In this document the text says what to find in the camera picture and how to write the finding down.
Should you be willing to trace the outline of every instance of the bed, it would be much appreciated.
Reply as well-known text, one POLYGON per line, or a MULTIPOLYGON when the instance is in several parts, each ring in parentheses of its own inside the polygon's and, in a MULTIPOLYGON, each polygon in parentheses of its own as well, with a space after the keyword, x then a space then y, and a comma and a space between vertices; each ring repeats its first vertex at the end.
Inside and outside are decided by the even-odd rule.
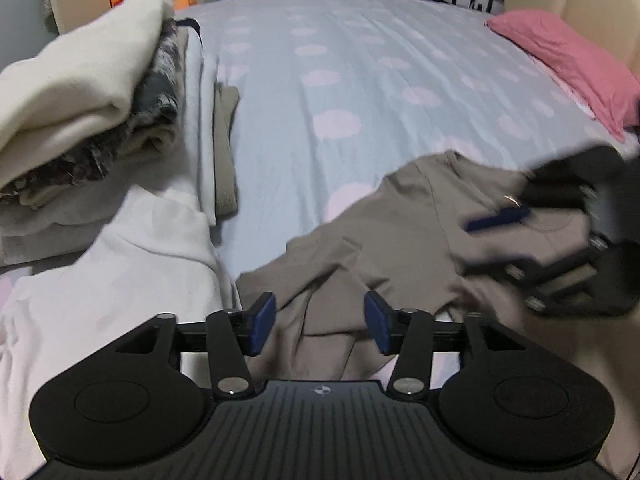
MULTIPOLYGON (((562 16, 640 74, 640 0, 505 6, 562 16)), ((516 169, 594 141, 638 153, 635 135, 614 141, 525 52, 492 33, 487 16, 422 0, 222 0, 179 13, 201 27, 201 95, 190 101, 201 150, 210 140, 212 80, 241 95, 231 132, 239 211, 212 230, 233 278, 273 260, 288 240, 335 218, 420 155, 454 149, 516 169)), ((200 157, 195 185, 212 216, 210 153, 200 157)), ((67 263, 4 273, 0 304, 19 276, 67 263)), ((455 355, 436 359, 434 387, 458 366, 455 355)), ((376 378, 385 381, 390 370, 376 378)), ((625 387, 640 391, 629 375, 625 387)), ((616 423, 616 439, 631 432, 636 440, 601 459, 623 475, 640 428, 616 423)))

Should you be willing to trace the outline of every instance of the folded cream blanket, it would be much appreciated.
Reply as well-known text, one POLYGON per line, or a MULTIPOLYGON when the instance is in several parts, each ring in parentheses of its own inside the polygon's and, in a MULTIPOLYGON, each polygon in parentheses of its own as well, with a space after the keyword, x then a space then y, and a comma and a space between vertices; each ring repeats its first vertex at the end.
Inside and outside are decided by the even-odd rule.
POLYGON ((0 187, 129 115, 174 0, 125 0, 0 73, 0 187))

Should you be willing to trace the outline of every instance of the pink polka dot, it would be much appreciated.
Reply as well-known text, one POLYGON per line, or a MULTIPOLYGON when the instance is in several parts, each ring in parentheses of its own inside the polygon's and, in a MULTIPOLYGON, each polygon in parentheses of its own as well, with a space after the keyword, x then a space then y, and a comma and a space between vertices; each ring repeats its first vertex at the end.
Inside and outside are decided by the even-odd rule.
POLYGON ((316 28, 294 28, 292 29, 291 33, 294 36, 311 36, 313 34, 315 34, 318 30, 316 28))
POLYGON ((303 45, 299 46, 296 49, 296 55, 303 56, 322 56, 322 54, 326 54, 327 47, 324 45, 303 45))
POLYGON ((369 22, 358 22, 356 20, 347 20, 344 22, 347 27, 356 27, 356 28, 373 28, 369 22))
POLYGON ((404 59, 400 59, 399 57, 381 57, 378 62, 382 66, 386 66, 387 68, 395 68, 397 70, 405 70, 407 68, 411 68, 410 63, 408 63, 404 59))
POLYGON ((306 86, 335 85, 340 81, 340 74, 333 70, 312 70, 303 75, 301 79, 306 86))
POLYGON ((551 106, 542 102, 540 99, 532 99, 531 106, 533 106, 537 112, 544 115, 545 117, 551 118, 556 114, 551 106))
POLYGON ((435 58, 435 59, 449 59, 449 56, 447 56, 447 54, 445 54, 443 51, 435 48, 434 50, 431 51, 431 55, 435 58))
POLYGON ((489 90, 482 81, 479 79, 473 79, 466 74, 462 76, 462 83, 472 90, 477 90, 479 92, 487 92, 489 90))
POLYGON ((421 86, 405 88, 402 97, 412 105, 424 105, 429 108, 436 108, 442 104, 440 98, 431 90, 421 86))
POLYGON ((234 36, 242 36, 243 34, 248 34, 251 32, 251 27, 235 27, 230 28, 227 33, 232 34, 234 36))
POLYGON ((241 52, 246 52, 251 48, 249 43, 230 43, 222 46, 223 50, 231 54, 240 54, 241 52))
POLYGON ((358 36, 358 39, 362 43, 367 43, 370 45, 382 45, 385 44, 385 40, 380 38, 380 36, 358 36))
POLYGON ((361 198, 374 192, 373 186, 362 182, 352 182, 334 192, 324 210, 324 221, 331 222, 361 198))
POLYGON ((360 118, 347 110, 327 110, 314 117, 314 133, 318 139, 342 139, 361 130, 360 118))
POLYGON ((508 116, 506 114, 501 115, 498 118, 498 124, 500 124, 500 127, 506 133, 508 133, 512 137, 515 137, 516 139, 520 139, 520 140, 529 139, 529 134, 525 132, 520 126, 518 126, 516 121, 514 121, 511 116, 508 116))
POLYGON ((0 280, 0 310, 4 307, 6 300, 9 299, 11 291, 14 290, 14 284, 9 278, 2 278, 0 280))
POLYGON ((520 78, 516 76, 513 72, 509 72, 508 70, 505 70, 503 68, 498 69, 498 74, 500 74, 503 78, 508 79, 509 81, 512 81, 514 83, 517 83, 518 81, 520 81, 520 78))
POLYGON ((551 91, 551 97, 558 101, 561 105, 568 105, 571 103, 571 100, 565 94, 557 90, 551 91))
POLYGON ((531 76, 538 76, 540 74, 540 72, 538 72, 537 70, 533 69, 530 66, 526 66, 526 65, 518 65, 518 68, 520 70, 522 70, 525 74, 527 75, 531 75, 531 76))
POLYGON ((457 137, 442 137, 433 145, 434 153, 446 152, 447 150, 454 150, 476 162, 485 162, 484 156, 473 143, 457 137))

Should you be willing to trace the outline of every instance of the white towel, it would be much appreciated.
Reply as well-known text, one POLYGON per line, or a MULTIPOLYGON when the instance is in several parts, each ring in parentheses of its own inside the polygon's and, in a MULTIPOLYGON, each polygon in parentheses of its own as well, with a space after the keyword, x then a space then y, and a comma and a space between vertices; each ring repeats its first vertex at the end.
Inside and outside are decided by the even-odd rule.
MULTIPOLYGON (((0 310, 0 477, 22 480, 44 463, 28 421, 48 380, 147 319, 204 320, 238 306, 196 197, 133 187, 75 264, 21 278, 0 310)), ((182 371, 193 377, 197 363, 182 371)))
MULTIPOLYGON (((75 228, 108 222, 133 184, 158 191, 174 188, 197 196, 200 194, 202 46, 192 28, 188 28, 188 33, 185 104, 180 109, 182 135, 174 150, 164 157, 118 160, 104 180, 75 186, 36 211, 17 205, 0 207, 2 256, 6 264, 20 264, 87 248, 99 229, 78 228, 75 231, 75 228)), ((207 171, 207 174, 212 173, 212 169, 207 171)))
POLYGON ((125 0, 0 73, 0 188, 126 119, 173 8, 125 0))

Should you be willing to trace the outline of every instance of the beige garment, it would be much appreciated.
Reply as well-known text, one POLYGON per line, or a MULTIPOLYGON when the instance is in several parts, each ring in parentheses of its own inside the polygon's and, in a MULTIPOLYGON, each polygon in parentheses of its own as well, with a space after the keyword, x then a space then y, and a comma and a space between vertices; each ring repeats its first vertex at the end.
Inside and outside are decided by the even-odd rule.
POLYGON ((252 374, 258 379, 368 378, 389 359, 366 331, 363 296, 369 289, 394 308, 434 314, 453 304, 495 312, 507 326, 609 387, 618 414, 601 457, 611 470, 626 474, 640 446, 638 316, 540 319, 504 286, 458 275, 461 259, 528 254, 546 262, 584 243, 585 219, 569 211, 537 210, 523 224, 482 235, 463 231, 469 219, 508 205, 506 196, 517 195, 524 181, 521 173, 486 168, 453 152, 418 158, 386 176, 376 192, 334 221, 290 241, 283 256, 240 276, 243 304, 265 290, 278 302, 265 349, 249 362, 252 374), (622 349, 631 358, 623 358, 622 349), (615 362, 607 363, 612 353, 615 362))
POLYGON ((174 0, 125 0, 0 73, 0 188, 120 124, 174 0))
POLYGON ((236 170, 229 136, 240 93, 234 86, 216 85, 213 107, 213 170, 216 177, 216 217, 238 210, 236 170))
MULTIPOLYGON (((184 59, 186 55, 189 33, 184 28, 178 29, 178 70, 176 71, 176 97, 178 109, 182 108, 184 101, 184 59)), ((138 160, 147 160, 150 157, 165 155, 175 146, 180 134, 178 118, 174 124, 156 124, 145 128, 137 128, 131 134, 118 151, 118 158, 135 156, 138 160)), ((51 202, 60 194, 73 186, 45 186, 38 189, 30 189, 20 193, 20 205, 37 209, 51 202)))

